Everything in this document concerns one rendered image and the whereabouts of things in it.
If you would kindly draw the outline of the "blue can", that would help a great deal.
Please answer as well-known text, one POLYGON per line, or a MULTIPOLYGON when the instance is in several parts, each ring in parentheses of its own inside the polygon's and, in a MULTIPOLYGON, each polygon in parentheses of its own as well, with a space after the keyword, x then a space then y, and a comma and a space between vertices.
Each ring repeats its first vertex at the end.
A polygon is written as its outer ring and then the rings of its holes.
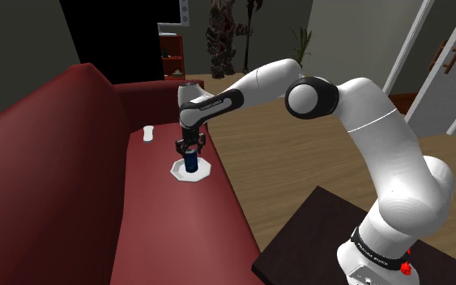
POLYGON ((184 163, 185 170, 188 173, 194 173, 198 171, 198 153, 196 149, 188 149, 185 151, 184 163))

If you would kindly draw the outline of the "green potted plant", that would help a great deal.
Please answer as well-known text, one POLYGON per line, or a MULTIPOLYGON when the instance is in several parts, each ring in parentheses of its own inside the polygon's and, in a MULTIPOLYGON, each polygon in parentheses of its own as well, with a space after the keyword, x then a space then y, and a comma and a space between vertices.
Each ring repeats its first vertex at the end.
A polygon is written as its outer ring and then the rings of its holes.
POLYGON ((292 32, 296 41, 296 47, 293 49, 291 56, 300 67, 302 67, 305 57, 311 55, 311 53, 307 51, 307 48, 309 47, 312 38, 312 32, 309 31, 306 26, 299 27, 296 31, 291 28, 289 28, 289 30, 292 32))

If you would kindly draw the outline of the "red sofa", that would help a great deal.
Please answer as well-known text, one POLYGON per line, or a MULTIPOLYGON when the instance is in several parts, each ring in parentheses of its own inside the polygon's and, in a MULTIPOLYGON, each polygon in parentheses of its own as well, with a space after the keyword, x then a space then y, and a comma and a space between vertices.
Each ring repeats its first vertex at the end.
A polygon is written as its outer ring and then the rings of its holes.
POLYGON ((179 86, 81 64, 0 113, 0 285, 263 285, 214 144, 208 177, 170 172, 179 86))

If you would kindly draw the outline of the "red bookshelf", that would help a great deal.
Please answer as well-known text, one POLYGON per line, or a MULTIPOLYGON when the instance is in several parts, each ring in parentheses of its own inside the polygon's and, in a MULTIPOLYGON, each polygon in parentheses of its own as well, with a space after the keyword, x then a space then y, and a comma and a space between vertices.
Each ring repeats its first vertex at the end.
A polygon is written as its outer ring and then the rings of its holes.
POLYGON ((160 51, 165 80, 185 80, 185 62, 182 36, 160 34, 160 51))

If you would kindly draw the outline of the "white framed glass door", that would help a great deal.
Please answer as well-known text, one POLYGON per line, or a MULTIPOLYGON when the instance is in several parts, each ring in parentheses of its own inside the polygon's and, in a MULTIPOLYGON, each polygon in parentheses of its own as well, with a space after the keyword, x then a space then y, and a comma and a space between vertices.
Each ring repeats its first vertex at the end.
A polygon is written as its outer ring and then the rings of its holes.
POLYGON ((456 128, 456 0, 423 0, 383 87, 419 138, 456 128))

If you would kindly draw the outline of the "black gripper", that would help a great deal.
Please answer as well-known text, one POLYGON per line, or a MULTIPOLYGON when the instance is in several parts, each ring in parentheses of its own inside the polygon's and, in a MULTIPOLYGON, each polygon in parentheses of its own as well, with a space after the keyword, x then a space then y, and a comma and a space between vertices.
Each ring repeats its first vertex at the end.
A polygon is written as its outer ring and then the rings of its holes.
POLYGON ((205 134, 200 134, 199 129, 187 129, 181 128, 182 139, 175 142, 176 150, 180 155, 184 155, 186 152, 186 145, 192 146, 197 145, 197 152, 200 154, 202 148, 206 144, 205 134))

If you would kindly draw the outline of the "dark robot stand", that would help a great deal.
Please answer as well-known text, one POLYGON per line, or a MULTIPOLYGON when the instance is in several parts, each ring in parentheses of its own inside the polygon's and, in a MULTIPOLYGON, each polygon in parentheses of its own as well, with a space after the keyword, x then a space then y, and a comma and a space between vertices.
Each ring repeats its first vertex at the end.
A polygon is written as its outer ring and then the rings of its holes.
MULTIPOLYGON (((337 248, 367 215, 359 207, 316 187, 252 265, 266 285, 348 285, 337 248)), ((456 285, 456 259, 418 240, 412 271, 420 285, 456 285)))

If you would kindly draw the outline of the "white octagonal plate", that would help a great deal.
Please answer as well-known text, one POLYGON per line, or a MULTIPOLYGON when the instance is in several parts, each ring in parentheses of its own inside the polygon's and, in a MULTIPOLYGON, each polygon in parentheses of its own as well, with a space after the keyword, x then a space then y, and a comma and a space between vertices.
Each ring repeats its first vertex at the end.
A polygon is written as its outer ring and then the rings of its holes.
POLYGON ((204 158, 198 157, 198 170, 196 172, 187 172, 185 170, 185 160, 180 159, 173 163, 170 172, 178 181, 198 182, 210 175, 211 164, 204 158))

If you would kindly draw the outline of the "dark armoured statue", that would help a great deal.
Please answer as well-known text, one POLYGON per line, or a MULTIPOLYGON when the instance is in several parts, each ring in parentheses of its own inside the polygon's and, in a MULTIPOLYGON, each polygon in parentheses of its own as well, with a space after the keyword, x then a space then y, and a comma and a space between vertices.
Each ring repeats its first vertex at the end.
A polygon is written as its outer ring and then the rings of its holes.
POLYGON ((249 38, 254 28, 251 25, 253 11, 258 11, 264 0, 247 0, 248 23, 238 23, 232 16, 236 0, 209 0, 209 20, 206 30, 207 52, 211 55, 211 77, 222 79, 225 75, 235 74, 232 59, 236 55, 233 46, 234 36, 246 36, 245 63, 243 73, 248 73, 247 61, 249 38))

